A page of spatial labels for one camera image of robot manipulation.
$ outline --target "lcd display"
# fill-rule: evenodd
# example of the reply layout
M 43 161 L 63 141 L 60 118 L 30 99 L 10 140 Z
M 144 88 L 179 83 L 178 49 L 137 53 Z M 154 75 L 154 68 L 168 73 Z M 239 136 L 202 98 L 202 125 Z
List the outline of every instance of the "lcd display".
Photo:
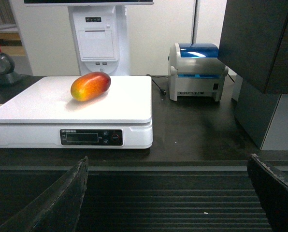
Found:
M 98 133 L 66 133 L 67 142 L 97 143 Z

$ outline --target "black cabinet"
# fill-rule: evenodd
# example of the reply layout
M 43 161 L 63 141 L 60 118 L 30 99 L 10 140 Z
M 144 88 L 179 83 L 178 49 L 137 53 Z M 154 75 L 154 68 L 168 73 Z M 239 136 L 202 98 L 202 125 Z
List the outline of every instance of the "black cabinet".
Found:
M 288 94 L 288 0 L 228 0 L 218 58 L 260 92 Z

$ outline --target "label printer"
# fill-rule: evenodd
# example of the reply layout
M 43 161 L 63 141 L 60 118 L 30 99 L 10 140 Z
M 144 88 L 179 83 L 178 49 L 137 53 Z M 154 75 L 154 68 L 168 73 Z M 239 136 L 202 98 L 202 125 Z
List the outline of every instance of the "label printer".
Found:
M 170 99 L 201 96 L 220 101 L 228 67 L 217 57 L 212 43 L 175 43 L 169 55 Z

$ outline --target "digital scale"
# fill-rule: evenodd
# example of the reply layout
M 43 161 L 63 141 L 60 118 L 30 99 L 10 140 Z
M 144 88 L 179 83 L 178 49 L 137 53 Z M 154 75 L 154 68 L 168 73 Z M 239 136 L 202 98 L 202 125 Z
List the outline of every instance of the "digital scale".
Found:
M 0 147 L 149 148 L 153 142 L 149 76 L 111 76 L 96 99 L 79 102 L 78 76 L 42 78 L 0 107 Z

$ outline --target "red and yellow mango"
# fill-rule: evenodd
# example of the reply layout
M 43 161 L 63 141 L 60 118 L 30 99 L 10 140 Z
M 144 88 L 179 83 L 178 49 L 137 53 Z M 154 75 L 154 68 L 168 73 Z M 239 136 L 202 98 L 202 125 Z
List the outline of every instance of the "red and yellow mango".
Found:
M 76 79 L 71 86 L 71 95 L 80 102 L 96 98 L 106 92 L 111 78 L 104 72 L 91 72 Z

